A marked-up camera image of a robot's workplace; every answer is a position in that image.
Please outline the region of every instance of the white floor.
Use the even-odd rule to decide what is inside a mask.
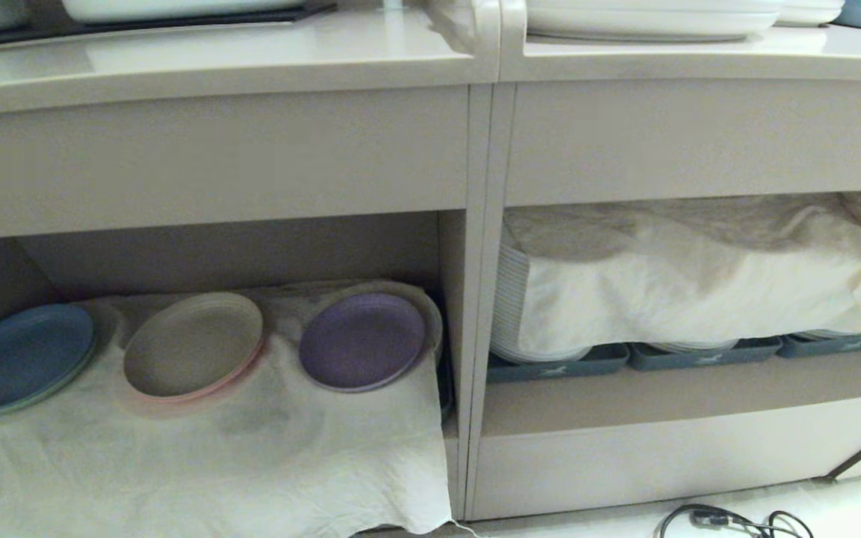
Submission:
[[[600,508],[565,514],[533,516],[472,523],[481,537],[487,538],[650,538],[657,525],[673,508],[684,501],[714,504],[738,512],[754,521],[762,521],[773,510],[785,510],[799,516],[815,538],[861,538],[861,477],[840,483],[782,484],[721,495],[711,495],[661,503],[635,504],[630,507]],[[734,538],[747,537],[742,531],[713,531],[691,527],[689,518],[680,516],[667,529],[666,538]],[[366,534],[368,538],[405,538],[403,531]],[[438,529],[437,537],[471,537],[453,525]],[[777,534],[789,538],[789,534]]]

